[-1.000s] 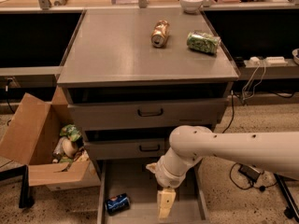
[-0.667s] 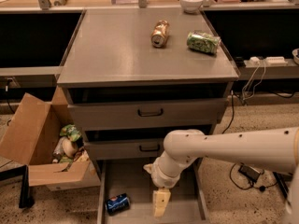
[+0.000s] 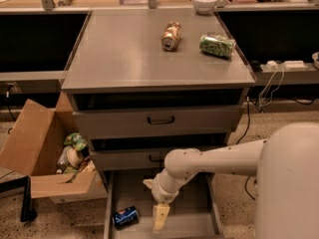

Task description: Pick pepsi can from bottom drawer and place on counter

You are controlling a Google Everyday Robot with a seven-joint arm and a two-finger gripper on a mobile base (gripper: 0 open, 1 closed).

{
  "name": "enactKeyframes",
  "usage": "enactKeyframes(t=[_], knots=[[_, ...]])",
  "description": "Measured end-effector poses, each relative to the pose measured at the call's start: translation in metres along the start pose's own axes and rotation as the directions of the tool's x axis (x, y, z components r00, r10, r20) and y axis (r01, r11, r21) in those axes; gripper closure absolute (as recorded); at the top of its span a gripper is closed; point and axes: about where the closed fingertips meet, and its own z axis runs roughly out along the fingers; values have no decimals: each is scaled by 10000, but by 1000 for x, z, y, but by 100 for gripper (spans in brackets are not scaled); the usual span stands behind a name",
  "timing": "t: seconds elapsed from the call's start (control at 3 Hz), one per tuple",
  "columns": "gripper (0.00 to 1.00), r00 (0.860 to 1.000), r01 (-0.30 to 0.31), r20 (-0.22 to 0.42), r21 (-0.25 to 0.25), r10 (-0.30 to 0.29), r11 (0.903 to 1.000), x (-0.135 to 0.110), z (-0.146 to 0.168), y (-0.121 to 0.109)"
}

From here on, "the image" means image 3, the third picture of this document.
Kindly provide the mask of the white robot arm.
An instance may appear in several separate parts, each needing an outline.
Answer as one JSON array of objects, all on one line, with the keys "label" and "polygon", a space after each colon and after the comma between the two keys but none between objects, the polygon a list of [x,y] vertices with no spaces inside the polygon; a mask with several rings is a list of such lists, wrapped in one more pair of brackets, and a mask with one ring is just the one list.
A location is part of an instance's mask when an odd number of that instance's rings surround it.
[{"label": "white robot arm", "polygon": [[288,124],[267,139],[207,151],[174,149],[164,169],[144,184],[157,204],[153,230],[162,230],[169,205],[198,173],[254,176],[255,239],[319,238],[319,124]]}]

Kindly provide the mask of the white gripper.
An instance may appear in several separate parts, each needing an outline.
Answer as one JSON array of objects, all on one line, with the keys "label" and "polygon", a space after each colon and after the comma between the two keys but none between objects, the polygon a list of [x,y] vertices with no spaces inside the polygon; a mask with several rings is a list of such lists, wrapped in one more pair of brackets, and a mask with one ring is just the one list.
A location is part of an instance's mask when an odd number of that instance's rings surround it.
[{"label": "white gripper", "polygon": [[179,194],[179,191],[168,192],[164,190],[159,181],[155,178],[144,179],[143,184],[152,192],[154,200],[158,203],[153,207],[153,231],[160,232],[169,214],[169,204],[172,203]]}]

